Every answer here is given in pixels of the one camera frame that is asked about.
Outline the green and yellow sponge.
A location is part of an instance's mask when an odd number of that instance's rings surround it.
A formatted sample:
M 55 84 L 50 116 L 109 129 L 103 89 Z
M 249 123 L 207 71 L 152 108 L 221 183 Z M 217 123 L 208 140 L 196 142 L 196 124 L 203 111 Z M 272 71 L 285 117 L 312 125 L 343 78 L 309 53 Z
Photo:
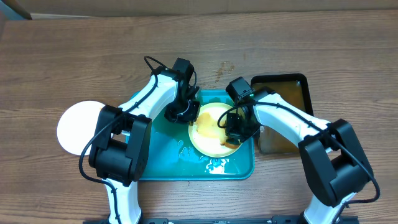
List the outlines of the green and yellow sponge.
M 241 146 L 240 144 L 231 144 L 228 141 L 223 141 L 220 143 L 220 145 L 228 149 L 238 149 Z

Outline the yellow-green plate with sauce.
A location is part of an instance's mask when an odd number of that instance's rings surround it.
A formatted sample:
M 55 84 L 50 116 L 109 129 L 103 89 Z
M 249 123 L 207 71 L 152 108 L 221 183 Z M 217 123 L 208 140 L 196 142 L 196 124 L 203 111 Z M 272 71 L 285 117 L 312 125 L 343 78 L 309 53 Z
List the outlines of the yellow-green plate with sauce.
M 193 146 L 209 157 L 225 157 L 238 149 L 228 149 L 220 145 L 227 140 L 224 128 L 218 127 L 220 116 L 232 108 L 226 103 L 208 103 L 200 107 L 197 120 L 188 127 L 188 135 Z

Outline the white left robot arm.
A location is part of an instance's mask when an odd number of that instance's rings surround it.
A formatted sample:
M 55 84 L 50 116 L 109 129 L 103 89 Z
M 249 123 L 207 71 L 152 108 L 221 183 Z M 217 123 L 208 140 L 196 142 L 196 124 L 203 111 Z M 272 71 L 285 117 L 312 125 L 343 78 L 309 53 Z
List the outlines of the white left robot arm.
M 96 170 L 81 175 L 106 187 L 110 214 L 107 223 L 139 223 L 142 211 L 137 199 L 137 182 L 149 157 L 153 120 L 161 111 L 171 123 L 196 121 L 200 104 L 195 100 L 199 87 L 190 85 L 196 71 L 159 66 L 152 70 L 150 82 L 127 103 L 101 109 L 94 136 L 83 148 L 88 163 Z

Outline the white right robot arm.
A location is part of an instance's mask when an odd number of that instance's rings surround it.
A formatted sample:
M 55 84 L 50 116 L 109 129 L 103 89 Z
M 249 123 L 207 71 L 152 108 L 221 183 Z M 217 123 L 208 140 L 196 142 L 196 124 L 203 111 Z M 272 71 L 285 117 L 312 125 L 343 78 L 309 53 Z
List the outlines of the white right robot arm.
M 304 223 L 340 223 L 345 207 L 368 182 L 373 170 L 353 127 L 329 122 L 290 105 L 277 93 L 230 93 L 234 107 L 223 113 L 227 143 L 237 145 L 268 126 L 299 149 L 313 193 L 302 214 Z

